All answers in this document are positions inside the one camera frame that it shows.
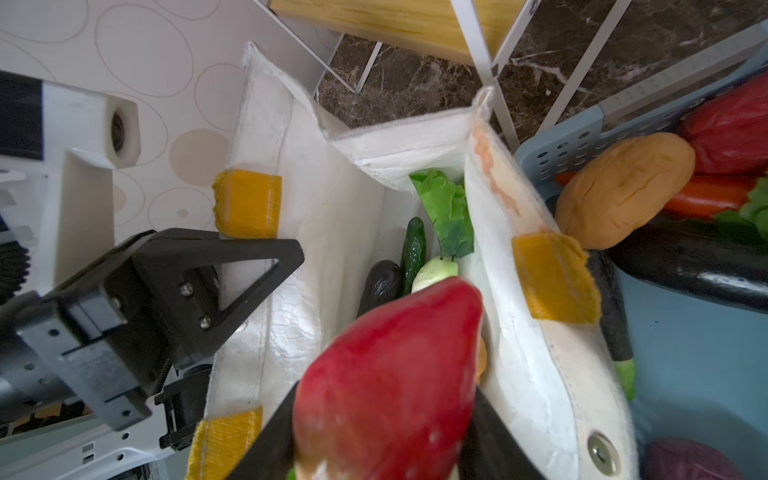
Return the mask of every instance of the white fabric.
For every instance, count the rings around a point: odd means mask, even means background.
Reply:
[[[511,238],[534,225],[557,227],[528,180],[509,167],[511,155],[488,126],[492,91],[482,89],[469,108],[343,131],[252,45],[246,64],[248,88],[227,166],[283,176],[279,237],[298,239],[306,261],[217,354],[206,417],[261,404],[268,420],[320,350],[352,321],[372,264],[399,260],[402,234],[395,234],[393,219],[402,222],[404,232],[411,215],[423,214],[408,174],[439,167],[451,177],[465,177],[475,253],[461,260],[460,274],[484,297],[485,394],[550,480],[603,478],[586,449],[592,432],[603,433],[618,451],[620,471],[614,478],[637,478],[627,403],[617,393],[598,328],[584,334],[562,324],[546,326],[531,318],[525,303]],[[262,98],[267,91],[270,97]],[[275,101],[285,98],[285,91],[290,115],[283,101]],[[279,151],[255,161],[249,152],[274,145],[280,125]],[[507,162],[494,174],[499,170],[502,187],[514,189],[520,216],[513,219],[491,192],[473,132],[491,139],[497,166]],[[264,170],[270,167],[265,158],[276,159],[276,170]],[[223,301],[231,301],[263,268],[245,263],[225,269]]]

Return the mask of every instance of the yellow wooden plank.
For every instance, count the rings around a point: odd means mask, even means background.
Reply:
[[[523,2],[475,0],[491,56],[504,41]],[[270,8],[281,17],[472,63],[451,0],[271,0]]]

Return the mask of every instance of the red chili pepper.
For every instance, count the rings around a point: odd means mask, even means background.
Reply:
[[[768,74],[701,105],[683,119],[677,134],[696,151],[695,174],[765,174]]]
[[[296,473],[448,478],[475,404],[482,310],[453,277],[347,327],[299,382]]]
[[[563,187],[575,172],[559,174],[555,180]],[[755,188],[758,177],[710,177],[694,175],[670,201],[664,212],[680,218],[711,220],[725,210],[739,210],[750,201],[747,196]]]

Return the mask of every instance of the brown marble surface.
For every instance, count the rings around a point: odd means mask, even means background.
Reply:
[[[498,77],[521,141],[536,132],[613,3],[542,0]],[[766,18],[765,0],[634,0],[564,117]],[[355,85],[374,44],[346,35],[331,66]],[[474,68],[384,45],[359,95],[326,74],[317,98],[361,127],[469,105],[480,87]]]

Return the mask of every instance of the blue plastic crate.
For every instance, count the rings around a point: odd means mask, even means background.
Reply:
[[[582,111],[524,142],[515,157],[544,199],[554,177],[580,170],[614,142],[673,131],[708,98],[768,67],[768,21]],[[603,132],[639,108],[745,61],[693,93]],[[648,285],[620,273],[637,364],[631,403],[638,448],[680,437],[710,445],[744,478],[768,478],[768,316]]]

